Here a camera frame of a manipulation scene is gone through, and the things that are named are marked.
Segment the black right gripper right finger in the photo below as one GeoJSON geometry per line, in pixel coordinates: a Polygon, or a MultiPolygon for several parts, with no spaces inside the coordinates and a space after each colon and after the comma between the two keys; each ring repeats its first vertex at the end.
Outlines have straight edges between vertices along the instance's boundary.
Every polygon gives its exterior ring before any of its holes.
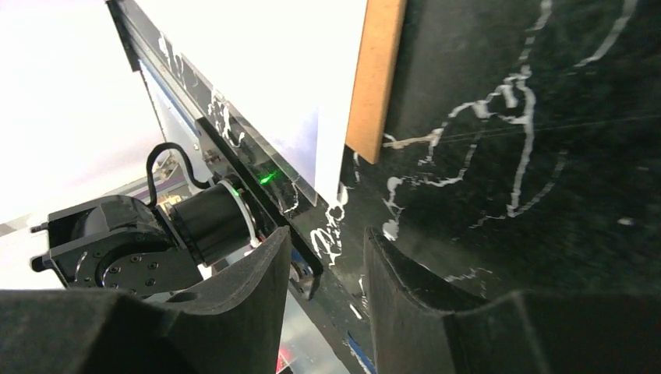
{"type": "Polygon", "coordinates": [[[488,301],[372,228],[364,267],[379,373],[657,373],[660,296],[512,291],[488,301]]]}

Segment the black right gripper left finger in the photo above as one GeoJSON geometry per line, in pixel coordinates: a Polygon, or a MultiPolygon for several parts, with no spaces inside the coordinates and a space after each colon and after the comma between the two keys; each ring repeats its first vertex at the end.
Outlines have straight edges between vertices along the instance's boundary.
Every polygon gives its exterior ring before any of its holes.
{"type": "Polygon", "coordinates": [[[166,302],[103,289],[4,290],[4,373],[273,373],[291,234],[166,302]]]}

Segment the landscape photo print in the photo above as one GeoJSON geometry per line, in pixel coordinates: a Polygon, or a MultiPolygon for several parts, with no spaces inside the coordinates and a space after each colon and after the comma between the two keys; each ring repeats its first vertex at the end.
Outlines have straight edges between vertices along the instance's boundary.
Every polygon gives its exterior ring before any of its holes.
{"type": "Polygon", "coordinates": [[[141,1],[212,87],[336,203],[364,1],[141,1]]]}

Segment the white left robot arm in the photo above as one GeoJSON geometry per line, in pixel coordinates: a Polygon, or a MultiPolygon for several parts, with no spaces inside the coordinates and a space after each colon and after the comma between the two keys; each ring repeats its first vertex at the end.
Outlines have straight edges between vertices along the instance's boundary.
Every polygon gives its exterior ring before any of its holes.
{"type": "Polygon", "coordinates": [[[31,269],[66,288],[121,289],[141,298],[182,291],[247,245],[259,245],[256,202],[236,175],[195,180],[198,193],[162,207],[153,176],[149,201],[102,196],[48,215],[48,249],[31,269]]]}

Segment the brown fibreboard backing panel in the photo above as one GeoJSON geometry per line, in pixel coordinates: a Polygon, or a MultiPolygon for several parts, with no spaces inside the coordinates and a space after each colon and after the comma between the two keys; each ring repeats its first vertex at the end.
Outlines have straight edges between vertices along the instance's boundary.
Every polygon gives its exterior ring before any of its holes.
{"type": "Polygon", "coordinates": [[[380,156],[407,3],[366,3],[345,144],[371,164],[380,156]]]}

